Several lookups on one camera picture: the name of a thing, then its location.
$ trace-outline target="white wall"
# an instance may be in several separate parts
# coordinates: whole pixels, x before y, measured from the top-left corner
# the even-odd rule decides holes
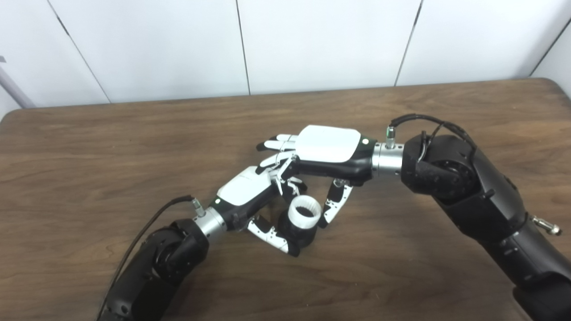
[[[239,0],[252,94],[393,86],[420,0]]]
[[[51,0],[112,102],[247,95],[235,0]]]
[[[527,77],[571,18],[571,0],[51,4],[0,0],[0,84],[23,106]],[[535,75],[564,78],[567,38]]]
[[[12,99],[4,88],[0,87],[0,119],[8,112],[19,108],[20,105]]]
[[[532,76],[554,80],[571,97],[571,25],[567,26]]]
[[[35,107],[109,102],[46,0],[0,0],[0,55]]]
[[[569,0],[424,0],[397,85],[528,77]]]

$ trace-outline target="white ring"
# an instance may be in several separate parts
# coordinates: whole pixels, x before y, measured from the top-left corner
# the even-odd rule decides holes
[[[313,216],[307,217],[302,215],[297,211],[297,207],[307,208]],[[315,226],[321,217],[321,205],[319,205],[319,202],[311,196],[296,196],[289,205],[287,216],[293,225],[303,230],[307,230]]]

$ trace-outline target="cable connector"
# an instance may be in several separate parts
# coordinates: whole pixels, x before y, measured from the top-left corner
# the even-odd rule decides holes
[[[387,127],[387,140],[385,145],[387,149],[395,148],[395,137],[396,137],[395,128],[393,126]]]
[[[192,200],[192,207],[194,208],[194,211],[196,212],[198,217],[201,218],[206,215],[206,212],[204,211],[202,204],[200,204],[200,202],[197,199]]]
[[[547,231],[547,234],[549,235],[559,236],[563,233],[563,230],[560,229],[558,225],[549,223],[546,220],[538,218],[535,215],[532,215],[530,219],[532,220],[533,223],[535,223],[535,225]]]

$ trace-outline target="black robot arm segment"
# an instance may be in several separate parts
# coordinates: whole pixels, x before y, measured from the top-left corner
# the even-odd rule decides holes
[[[533,320],[571,319],[571,263],[537,229],[517,187],[473,142],[424,133],[410,139],[401,181],[431,195],[463,234],[483,246],[516,285],[514,297]]]
[[[153,232],[111,288],[99,320],[159,321],[207,251],[208,240],[192,219]]]

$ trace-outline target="wood grain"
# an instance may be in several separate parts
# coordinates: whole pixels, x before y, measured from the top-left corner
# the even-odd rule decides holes
[[[571,110],[527,79],[18,110],[0,124],[0,319],[91,320],[136,232],[163,203],[203,202],[307,124],[382,138],[426,113],[468,130],[528,210],[571,228]],[[399,127],[403,142],[429,123]],[[304,177],[323,200],[329,179]],[[279,213],[272,202],[264,215]],[[176,206],[155,226],[190,216]],[[571,234],[550,240],[571,257]],[[374,180],[299,258],[228,234],[165,320],[521,320],[512,285],[429,197]]]

